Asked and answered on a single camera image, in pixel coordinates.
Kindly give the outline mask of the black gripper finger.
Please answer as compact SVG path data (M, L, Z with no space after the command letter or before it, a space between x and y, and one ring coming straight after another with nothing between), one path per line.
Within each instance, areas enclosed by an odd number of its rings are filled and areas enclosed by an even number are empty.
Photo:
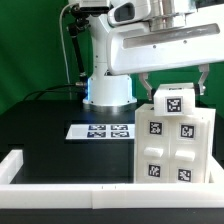
M201 76L198 82L195 84L194 88L197 95L203 95L206 90L204 83L209 75L210 67L208 64L202 64L198 66L198 69L201 73Z
M148 73L140 73L139 81L145 88L145 90L147 92L148 99L151 100L152 99L152 86L148 83L148 76L149 76Z

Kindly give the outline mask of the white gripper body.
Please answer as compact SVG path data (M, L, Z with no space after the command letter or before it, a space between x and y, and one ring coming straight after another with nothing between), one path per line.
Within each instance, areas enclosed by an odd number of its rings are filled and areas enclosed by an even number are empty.
M108 35L107 60L113 75L224 61L224 23L214 19L158 32L147 22L117 27Z

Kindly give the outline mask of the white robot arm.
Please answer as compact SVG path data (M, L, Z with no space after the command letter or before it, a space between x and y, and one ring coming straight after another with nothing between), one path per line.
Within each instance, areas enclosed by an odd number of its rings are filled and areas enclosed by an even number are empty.
M224 2L69 0L74 17L90 20L94 72L83 106L103 113L132 109L130 76L197 65L204 93L209 65L224 61Z

